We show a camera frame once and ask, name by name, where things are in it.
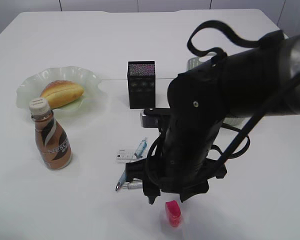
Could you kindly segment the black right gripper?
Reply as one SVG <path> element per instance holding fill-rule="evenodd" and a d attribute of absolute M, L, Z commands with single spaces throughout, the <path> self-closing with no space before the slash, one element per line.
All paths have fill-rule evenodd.
<path fill-rule="evenodd" d="M 148 155 L 126 163 L 126 181 L 142 180 L 143 193 L 150 205 L 162 192 L 178 194 L 182 203 L 195 195 L 207 193 L 209 179 L 222 179 L 227 174 L 225 165 L 222 165 L 207 175 L 216 165 L 216 161 L 207 156 L 222 123 L 222 119 L 208 124 L 200 118 L 191 121 L 172 115 L 167 129 L 154 141 Z"/>

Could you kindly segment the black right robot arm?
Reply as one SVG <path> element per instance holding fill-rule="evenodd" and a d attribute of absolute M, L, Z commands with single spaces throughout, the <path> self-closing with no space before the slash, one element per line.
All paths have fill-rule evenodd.
<path fill-rule="evenodd" d="M 163 192 L 182 202 L 206 193 L 209 179 L 227 174 L 226 161 L 244 153 L 237 148 L 262 117 L 300 115 L 300 35 L 271 32 L 256 48 L 208 60 L 179 74 L 167 99 L 169 108 L 143 110 L 142 126 L 160 134 L 144 159 L 125 166 L 126 180 L 141 180 L 150 204 Z M 248 117 L 220 158 L 209 159 L 224 119 Z"/>

